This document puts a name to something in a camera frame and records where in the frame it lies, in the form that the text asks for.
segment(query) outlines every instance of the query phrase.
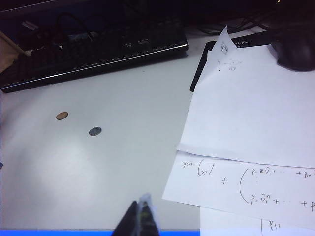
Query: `copper coin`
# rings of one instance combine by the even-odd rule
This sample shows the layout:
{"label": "copper coin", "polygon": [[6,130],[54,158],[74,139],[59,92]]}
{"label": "copper coin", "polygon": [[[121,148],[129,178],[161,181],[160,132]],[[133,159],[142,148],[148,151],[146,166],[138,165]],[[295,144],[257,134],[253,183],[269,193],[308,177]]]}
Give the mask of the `copper coin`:
{"label": "copper coin", "polygon": [[66,118],[67,116],[68,116],[68,112],[61,112],[56,116],[56,119],[61,120],[61,119]]}

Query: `mouse pad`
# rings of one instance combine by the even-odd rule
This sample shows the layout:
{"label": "mouse pad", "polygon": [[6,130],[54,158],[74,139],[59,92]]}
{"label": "mouse pad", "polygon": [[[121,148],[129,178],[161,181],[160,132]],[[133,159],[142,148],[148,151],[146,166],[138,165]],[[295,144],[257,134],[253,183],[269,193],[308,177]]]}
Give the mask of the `mouse pad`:
{"label": "mouse pad", "polygon": [[[232,41],[238,48],[261,46],[261,45],[270,44],[271,35],[269,32],[264,31],[260,33],[254,33],[254,34],[238,37],[238,38],[233,38]],[[211,42],[206,43],[205,49],[203,50],[199,65],[197,67],[197,71],[195,73],[195,76],[190,86],[190,91],[192,92],[194,91],[195,86],[203,70],[203,67],[205,66],[207,62],[207,52],[212,50],[215,43],[216,41],[211,41]]]}

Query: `handwritten math equation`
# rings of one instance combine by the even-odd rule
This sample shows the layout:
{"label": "handwritten math equation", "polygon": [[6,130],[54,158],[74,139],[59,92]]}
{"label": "handwritten math equation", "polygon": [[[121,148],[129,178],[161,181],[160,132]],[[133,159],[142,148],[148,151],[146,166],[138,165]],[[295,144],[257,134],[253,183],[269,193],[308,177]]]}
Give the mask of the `handwritten math equation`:
{"label": "handwritten math equation", "polygon": [[[199,177],[211,177],[211,173],[215,169],[215,164],[209,163],[205,161],[205,159],[202,159],[199,162],[184,162],[182,163],[182,168],[183,169],[194,168],[196,169],[196,174]],[[249,205],[255,205],[255,204],[278,205],[278,204],[285,204],[286,202],[291,203],[291,200],[281,199],[267,192],[261,192],[259,194],[252,193],[249,196],[244,196],[243,194],[242,182],[244,181],[244,178],[258,178],[259,176],[272,176],[272,175],[278,175],[278,174],[285,174],[285,170],[279,170],[279,168],[272,168],[269,166],[266,166],[263,168],[257,168],[257,167],[246,168],[242,176],[240,177],[240,181],[239,181],[239,192],[243,200]],[[293,174],[296,175],[297,178],[300,178],[300,179],[315,178],[315,169],[309,169],[307,171],[298,170]],[[228,185],[229,179],[225,176],[222,176],[220,183],[222,185]],[[315,198],[313,201],[307,201],[307,200],[302,199],[300,202],[298,202],[298,204],[301,207],[315,213]]]}

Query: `stack of paper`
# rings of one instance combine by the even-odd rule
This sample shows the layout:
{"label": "stack of paper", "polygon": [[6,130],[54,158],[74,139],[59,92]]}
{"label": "stack of paper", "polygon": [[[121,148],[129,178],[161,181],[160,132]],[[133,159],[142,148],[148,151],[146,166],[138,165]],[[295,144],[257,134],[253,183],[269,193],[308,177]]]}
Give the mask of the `stack of paper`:
{"label": "stack of paper", "polygon": [[314,78],[278,66],[270,45],[236,48],[224,29],[163,198],[208,207],[204,236],[315,236]]}

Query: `blue strip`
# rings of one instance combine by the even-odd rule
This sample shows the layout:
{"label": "blue strip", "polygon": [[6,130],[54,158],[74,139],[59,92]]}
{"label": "blue strip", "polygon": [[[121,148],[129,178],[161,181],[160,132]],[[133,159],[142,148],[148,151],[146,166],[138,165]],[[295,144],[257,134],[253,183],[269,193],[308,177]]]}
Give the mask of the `blue strip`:
{"label": "blue strip", "polygon": [[[113,231],[0,230],[0,236],[111,236]],[[160,231],[160,236],[200,236],[200,231]]]}

